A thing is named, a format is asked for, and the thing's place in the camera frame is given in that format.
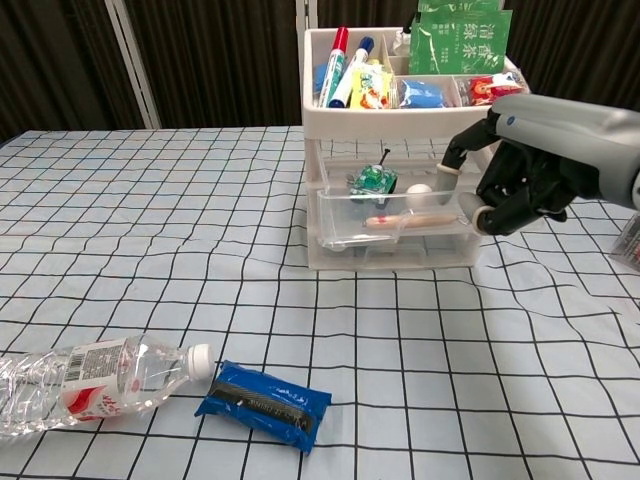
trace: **black curtain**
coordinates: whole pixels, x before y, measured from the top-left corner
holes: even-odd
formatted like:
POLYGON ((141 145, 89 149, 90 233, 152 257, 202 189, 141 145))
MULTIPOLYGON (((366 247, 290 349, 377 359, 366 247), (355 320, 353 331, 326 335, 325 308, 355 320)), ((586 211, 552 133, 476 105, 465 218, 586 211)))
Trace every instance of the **black curtain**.
POLYGON ((0 142, 143 127, 104 2, 2 0, 0 51, 0 142))
POLYGON ((640 111, 640 0, 507 0, 535 93, 640 111))
POLYGON ((127 0, 164 127, 300 124, 294 0, 127 0))
POLYGON ((417 6, 418 0, 318 0, 318 26, 397 27, 417 6))

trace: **table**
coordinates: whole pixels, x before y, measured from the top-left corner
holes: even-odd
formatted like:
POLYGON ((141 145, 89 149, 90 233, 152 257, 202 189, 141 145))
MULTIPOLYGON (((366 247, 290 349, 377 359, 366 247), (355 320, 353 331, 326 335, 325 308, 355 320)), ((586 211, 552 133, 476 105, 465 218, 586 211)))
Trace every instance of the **table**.
POLYGON ((640 476, 631 212, 487 239, 475 268, 306 265, 299 127, 27 132, 0 150, 0 352, 143 331, 333 393, 308 458, 193 412, 0 447, 0 478, 640 476))

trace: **green tea packet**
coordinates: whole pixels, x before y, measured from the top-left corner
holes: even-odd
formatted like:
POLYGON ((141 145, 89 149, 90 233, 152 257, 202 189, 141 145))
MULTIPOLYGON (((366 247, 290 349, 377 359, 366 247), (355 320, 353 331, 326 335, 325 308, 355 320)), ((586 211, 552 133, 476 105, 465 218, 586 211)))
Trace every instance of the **green tea packet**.
POLYGON ((500 73, 510 26, 504 10, 422 13, 411 29, 409 74, 500 73))
POLYGON ((420 0, 419 12, 500 10, 500 0, 420 0))

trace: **yellow package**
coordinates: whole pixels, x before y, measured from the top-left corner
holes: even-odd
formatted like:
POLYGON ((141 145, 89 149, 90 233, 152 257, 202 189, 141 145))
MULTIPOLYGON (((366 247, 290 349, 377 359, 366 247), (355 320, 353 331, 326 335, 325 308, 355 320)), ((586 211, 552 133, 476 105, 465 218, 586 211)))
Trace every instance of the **yellow package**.
POLYGON ((391 79, 380 65, 361 65, 353 72, 353 92, 349 108, 382 110, 391 108, 391 79))

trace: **blue snack package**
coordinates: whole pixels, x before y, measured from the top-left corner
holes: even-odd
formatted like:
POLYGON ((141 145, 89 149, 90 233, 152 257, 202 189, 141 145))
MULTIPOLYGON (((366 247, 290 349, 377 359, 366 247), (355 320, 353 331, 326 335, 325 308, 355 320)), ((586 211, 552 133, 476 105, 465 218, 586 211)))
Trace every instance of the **blue snack package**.
POLYGON ((310 453, 331 394, 225 361, 195 413, 222 414, 310 453))
POLYGON ((328 66, 328 64, 324 63, 313 69, 313 93, 320 93, 322 91, 322 84, 324 83, 328 66))
POLYGON ((446 102, 442 89, 437 85, 413 80, 403 80, 400 108, 444 108, 446 102))

